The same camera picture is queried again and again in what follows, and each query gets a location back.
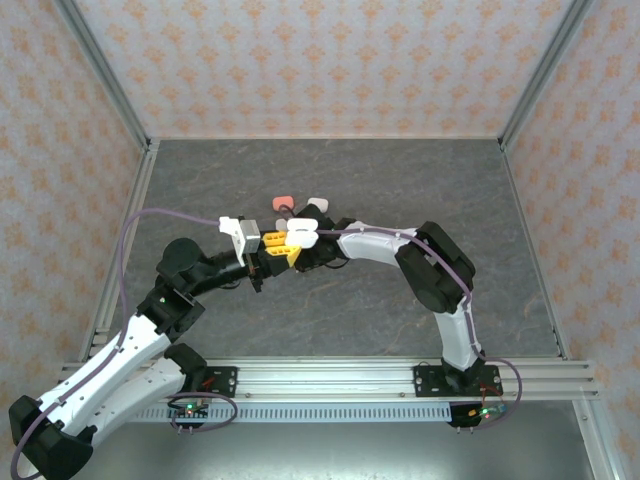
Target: marble-patterned surface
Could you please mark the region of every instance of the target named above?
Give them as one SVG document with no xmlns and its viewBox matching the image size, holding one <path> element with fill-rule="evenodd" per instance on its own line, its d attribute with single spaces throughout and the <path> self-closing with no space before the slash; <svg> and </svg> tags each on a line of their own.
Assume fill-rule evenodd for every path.
<svg viewBox="0 0 640 480">
<path fill-rule="evenodd" d="M 162 141 L 146 207 L 217 218 L 244 215 L 261 228 L 271 200 L 328 198 L 329 215 L 388 227 L 438 222 L 475 263 L 474 315 L 488 353 L 558 353 L 524 231 L 490 140 Z M 144 218 L 127 267 L 132 304 L 155 278 L 165 245 L 180 236 L 207 254 L 231 248 L 217 230 L 168 217 Z M 244 282 L 200 298 L 205 314 L 182 338 L 204 356 L 439 356 L 433 315 L 400 271 L 353 261 L 334 271 L 290 271 L 263 293 Z M 120 325 L 116 312 L 114 328 Z"/>
</svg>

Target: red wire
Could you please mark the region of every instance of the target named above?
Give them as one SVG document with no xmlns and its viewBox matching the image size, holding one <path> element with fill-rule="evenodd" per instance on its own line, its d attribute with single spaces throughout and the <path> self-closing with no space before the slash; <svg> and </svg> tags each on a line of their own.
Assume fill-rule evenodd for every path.
<svg viewBox="0 0 640 480">
<path fill-rule="evenodd" d="M 480 388 L 484 388 L 484 391 L 482 392 L 482 405 L 483 406 L 484 406 L 485 397 L 487 395 L 487 390 L 489 390 L 490 392 L 495 393 L 498 397 L 500 397 L 500 400 L 502 401 L 502 403 L 504 403 L 504 398 L 502 398 L 502 395 L 500 394 L 500 392 L 498 391 L 497 388 L 492 387 L 491 385 L 485 385 L 484 383 L 480 384 Z"/>
<path fill-rule="evenodd" d="M 215 380 L 216 380 L 216 377 L 211 377 L 208 380 L 202 382 L 202 386 L 209 387 Z"/>
</svg>

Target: wire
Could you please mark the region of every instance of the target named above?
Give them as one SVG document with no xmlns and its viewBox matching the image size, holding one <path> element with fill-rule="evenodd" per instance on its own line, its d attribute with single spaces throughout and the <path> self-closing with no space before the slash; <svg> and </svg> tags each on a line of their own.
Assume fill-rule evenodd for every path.
<svg viewBox="0 0 640 480">
<path fill-rule="evenodd" d="M 502 403 L 505 403 L 505 402 L 504 402 L 504 398 L 502 398 L 502 394 L 498 391 L 498 389 L 497 389 L 497 388 L 494 388 L 494 387 L 492 387 L 491 385 L 485 385 L 484 383 L 481 383 L 481 384 L 480 384 L 480 388 L 484 388 L 484 389 L 485 389 L 485 390 L 484 390 L 484 392 L 483 392 L 483 394 L 482 394 L 483 402 L 484 402 L 484 398 L 485 398 L 485 397 L 486 397 L 486 395 L 487 395 L 487 390 L 489 390 L 490 392 L 493 392 L 493 393 L 495 393 L 498 397 L 500 397 L 500 400 L 502 401 Z"/>
<path fill-rule="evenodd" d="M 212 393 L 212 392 L 182 392 L 182 393 L 176 393 L 175 395 L 170 395 L 168 398 L 171 398 L 171 399 L 174 399 L 174 400 L 177 400 L 179 398 L 215 398 L 215 399 L 219 399 L 219 400 L 224 400 L 229 405 L 231 405 L 231 407 L 233 408 L 233 415 L 231 415 L 231 417 L 226 419 L 224 422 L 214 423 L 213 425 L 209 425 L 209 426 L 206 426 L 206 427 L 199 427 L 199 428 L 190 429 L 190 431 L 192 433 L 203 433 L 203 432 L 210 432 L 211 430 L 218 430 L 220 428 L 223 428 L 223 427 L 226 427 L 227 425 L 229 425 L 238 416 L 238 404 L 236 402 L 234 402 L 233 400 L 231 400 L 229 397 L 227 397 L 225 395 L 221 395 L 219 393 Z M 171 417 L 171 426 L 174 429 L 180 431 L 180 426 L 176 423 L 176 417 L 178 416 L 178 413 L 179 413 L 178 410 L 176 410 L 173 413 L 173 416 Z"/>
<path fill-rule="evenodd" d="M 343 268 L 344 266 L 347 265 L 347 263 L 349 263 L 349 260 L 351 260 L 350 258 L 347 258 L 344 263 L 341 263 L 340 265 L 329 265 L 328 263 L 325 263 L 324 266 L 327 268 L 330 268 L 331 270 L 340 270 L 341 268 Z"/>
<path fill-rule="evenodd" d="M 238 288 L 240 286 L 242 282 L 240 280 L 238 280 L 236 283 L 229 283 L 227 285 L 223 285 L 220 288 L 222 290 L 235 290 L 236 288 Z"/>
<path fill-rule="evenodd" d="M 195 223 L 200 223 L 203 225 L 210 226 L 218 226 L 220 222 L 217 220 L 207 220 L 204 218 L 194 217 L 192 215 L 187 215 L 180 212 L 174 212 L 173 210 L 167 210 L 165 208 L 145 208 L 139 210 L 138 212 L 131 215 L 125 222 L 122 227 L 122 231 L 120 232 L 120 238 L 118 239 L 117 246 L 117 267 L 118 267 L 118 286 L 120 289 L 120 302 L 122 303 L 122 330 L 120 332 L 120 336 L 118 337 L 118 341 L 116 342 L 113 350 L 109 352 L 109 354 L 105 357 L 105 359 L 100 363 L 96 368 L 94 368 L 86 377 L 76 383 L 73 387 L 63 393 L 60 398 L 58 398 L 57 402 L 53 402 L 49 407 L 45 409 L 36 419 L 29 425 L 27 430 L 24 432 L 24 435 L 18 442 L 15 451 L 13 452 L 13 456 L 11 457 L 11 477 L 13 480 L 34 480 L 40 477 L 40 473 L 36 473 L 29 477 L 21 477 L 18 473 L 18 460 L 20 459 L 20 455 L 24 450 L 25 445 L 33 435 L 33 432 L 38 428 L 38 426 L 60 405 L 64 404 L 74 393 L 84 387 L 87 383 L 93 380 L 97 375 L 102 372 L 107 365 L 111 363 L 111 361 L 115 358 L 118 352 L 121 350 L 122 344 L 124 343 L 125 338 L 127 337 L 127 330 L 129 329 L 129 305 L 127 294 L 125 292 L 124 287 L 124 240 L 129 231 L 129 228 L 139 217 L 143 215 L 153 215 L 153 214 L 161 214 L 161 215 L 169 215 L 172 217 L 182 218 L 184 220 L 189 220 Z"/>
<path fill-rule="evenodd" d="M 279 211 L 282 211 L 283 209 L 287 210 L 290 214 L 294 215 L 293 210 L 287 207 L 286 205 L 281 205 L 279 208 Z M 128 305 L 128 299 L 127 299 L 127 294 L 126 294 L 125 285 L 124 285 L 124 241 L 129 231 L 129 228 L 131 227 L 133 222 L 135 222 L 139 217 L 143 215 L 152 215 L 152 214 L 169 215 L 172 217 L 182 218 L 184 220 L 189 220 L 189 221 L 200 223 L 203 225 L 210 225 L 210 226 L 220 225 L 220 222 L 217 220 L 207 220 L 204 218 L 194 217 L 192 215 L 175 212 L 173 210 L 167 210 L 165 208 L 145 208 L 134 213 L 125 221 L 122 231 L 120 232 L 120 238 L 118 239 L 118 246 L 117 246 L 118 286 L 120 290 L 120 301 L 122 304 L 122 317 L 123 317 L 122 330 L 120 332 L 120 336 L 118 337 L 118 341 L 116 342 L 114 349 L 111 352 L 109 352 L 107 357 L 102 361 L 102 363 L 100 363 L 100 365 L 98 365 L 93 371 L 87 374 L 86 377 L 84 377 L 77 384 L 75 384 L 73 387 L 67 390 L 64 394 L 62 394 L 57 402 L 53 402 L 44 412 L 42 412 L 34 420 L 34 422 L 29 426 L 29 428 L 27 428 L 27 430 L 25 431 L 25 434 L 22 436 L 22 438 L 18 442 L 16 450 L 14 451 L 13 456 L 11 458 L 11 476 L 13 477 L 14 480 L 33 480 L 40 476 L 40 474 L 38 473 L 30 477 L 21 477 L 20 474 L 18 473 L 18 460 L 20 458 L 20 455 L 22 454 L 24 446 L 31 438 L 31 435 L 33 435 L 33 432 L 36 430 L 36 428 L 44 421 L 45 418 L 47 418 L 48 415 L 51 414 L 51 412 L 53 412 L 61 404 L 65 403 L 74 393 L 76 393 L 78 390 L 84 387 L 87 383 L 93 380 L 97 375 L 99 375 L 100 372 L 102 372 L 107 367 L 107 365 L 111 363 L 111 361 L 115 358 L 117 353 L 120 351 L 122 344 L 124 343 L 124 340 L 127 336 L 126 334 L 129 328 L 129 320 L 131 318 L 128 315 L 129 305 Z M 428 255 L 433 257 L 442 266 L 442 268 L 451 276 L 451 278 L 453 278 L 453 280 L 458 284 L 458 286 L 462 289 L 462 291 L 465 294 L 465 300 L 463 302 L 464 316 L 467 323 L 467 329 L 469 331 L 469 340 L 471 342 L 471 348 L 474 354 L 481 360 L 484 360 L 485 362 L 499 362 L 507 365 L 509 368 L 513 370 L 518 383 L 518 393 L 516 395 L 516 399 L 514 400 L 512 408 L 510 408 L 507 411 L 507 413 L 505 413 L 503 416 L 501 416 L 494 422 L 491 422 L 490 424 L 485 426 L 480 425 L 475 429 L 481 430 L 483 428 L 489 428 L 509 418 L 513 414 L 513 412 L 516 410 L 517 406 L 520 404 L 520 400 L 522 398 L 522 377 L 520 376 L 520 372 L 518 372 L 518 369 L 510 361 L 504 358 L 499 358 L 499 357 L 485 357 L 480 353 L 480 351 L 476 347 L 475 330 L 473 327 L 473 317 L 469 308 L 472 301 L 472 295 L 467 285 L 455 273 L 455 271 L 442 259 L 442 257 L 440 257 L 440 255 L 438 255 L 431 247 L 429 247 L 422 240 L 412 237 L 407 233 L 396 232 L 393 230 L 387 230 L 379 227 L 366 227 L 366 228 L 362 227 L 359 229 L 345 229 L 345 230 L 317 230 L 318 234 L 324 234 L 324 235 L 336 235 L 336 234 L 349 235 L 349 234 L 358 234 L 358 233 L 364 233 L 364 232 L 382 233 L 384 235 L 389 235 L 389 236 L 398 236 L 415 243 L 418 247 L 422 248 Z M 227 397 L 224 397 L 223 399 L 227 399 L 230 401 L 230 403 L 232 403 L 232 405 L 235 405 L 233 400 L 228 399 Z M 214 427 L 220 428 L 222 426 L 228 425 L 229 423 L 230 421 L 222 422 L 221 424 L 214 425 Z M 213 429 L 214 428 L 207 427 L 206 430 L 213 430 Z"/>
<path fill-rule="evenodd" d="M 316 232 L 322 235 L 335 235 L 335 234 L 352 235 L 352 234 L 371 232 L 371 233 L 382 233 L 384 235 L 389 235 L 394 237 L 400 237 L 415 243 L 418 247 L 424 250 L 429 256 L 431 256 L 436 262 L 438 262 L 440 266 L 456 282 L 456 284 L 458 284 L 458 286 L 464 293 L 464 300 L 463 300 L 462 306 L 463 306 L 464 318 L 467 323 L 467 330 L 469 332 L 469 342 L 471 343 L 471 350 L 480 360 L 483 360 L 485 363 L 497 362 L 497 363 L 502 363 L 507 367 L 509 367 L 513 371 L 516 377 L 516 382 L 518 383 L 518 391 L 516 393 L 516 398 L 514 399 L 513 405 L 511 406 L 511 408 L 507 410 L 507 412 L 504 415 L 501 415 L 500 418 L 498 418 L 497 420 L 486 425 L 479 425 L 475 427 L 474 430 L 484 430 L 487 428 L 494 427 L 497 424 L 505 421 L 511 415 L 513 415 L 513 412 L 516 411 L 516 409 L 518 408 L 518 405 L 520 405 L 520 401 L 522 400 L 523 386 L 522 386 L 522 377 L 520 376 L 520 372 L 518 371 L 516 366 L 506 358 L 486 357 L 478 350 L 478 347 L 476 346 L 477 340 L 475 335 L 475 328 L 473 326 L 473 314 L 471 313 L 471 308 L 470 308 L 471 302 L 473 300 L 473 296 L 471 294 L 471 291 L 469 290 L 469 287 L 467 287 L 467 285 L 462 281 L 462 279 L 458 276 L 458 274 L 456 274 L 453 268 L 451 268 L 451 266 L 448 265 L 447 262 L 445 262 L 440 255 L 438 255 L 431 247 L 429 247 L 429 245 L 424 243 L 419 238 L 412 237 L 411 235 L 404 232 L 396 232 L 393 230 L 387 230 L 379 227 L 361 227 L 361 228 L 351 228 L 351 229 L 347 228 L 345 230 L 316 230 Z"/>
</svg>

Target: small block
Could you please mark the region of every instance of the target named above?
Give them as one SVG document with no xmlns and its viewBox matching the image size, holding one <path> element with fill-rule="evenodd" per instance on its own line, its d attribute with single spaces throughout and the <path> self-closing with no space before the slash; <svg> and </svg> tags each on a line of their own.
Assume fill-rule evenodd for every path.
<svg viewBox="0 0 640 480">
<path fill-rule="evenodd" d="M 282 205 L 285 205 L 293 210 L 293 206 L 294 206 L 293 197 L 285 196 L 285 197 L 276 197 L 273 199 L 272 206 L 276 212 L 280 211 L 280 207 Z"/>
<path fill-rule="evenodd" d="M 287 231 L 287 221 L 284 218 L 279 218 L 276 220 L 276 230 L 279 232 Z"/>
<path fill-rule="evenodd" d="M 311 197 L 307 201 L 307 205 L 311 204 L 318 207 L 322 213 L 327 213 L 327 210 L 329 210 L 329 200 L 327 200 L 326 198 Z"/>
</svg>

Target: orange floral pattern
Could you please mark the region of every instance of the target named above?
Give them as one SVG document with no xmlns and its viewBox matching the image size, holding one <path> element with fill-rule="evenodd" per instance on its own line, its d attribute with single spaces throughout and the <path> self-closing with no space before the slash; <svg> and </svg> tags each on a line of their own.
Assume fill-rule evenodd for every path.
<svg viewBox="0 0 640 480">
<path fill-rule="evenodd" d="M 84 0 L 81 7 L 151 136 L 497 137 L 570 4 Z"/>
<path fill-rule="evenodd" d="M 131 12 L 144 15 L 144 8 L 132 4 Z M 0 43 L 6 412 L 20 395 L 50 389 L 63 362 L 77 359 L 139 151 L 53 2 L 3 1 Z M 6 415 L 0 438 L 8 445 Z M 0 453 L 2 476 L 12 451 Z"/>
<path fill-rule="evenodd" d="M 598 364 L 629 472 L 640 472 L 639 23 L 634 0 L 596 1 L 510 151 L 559 321 L 571 353 Z"/>
</svg>

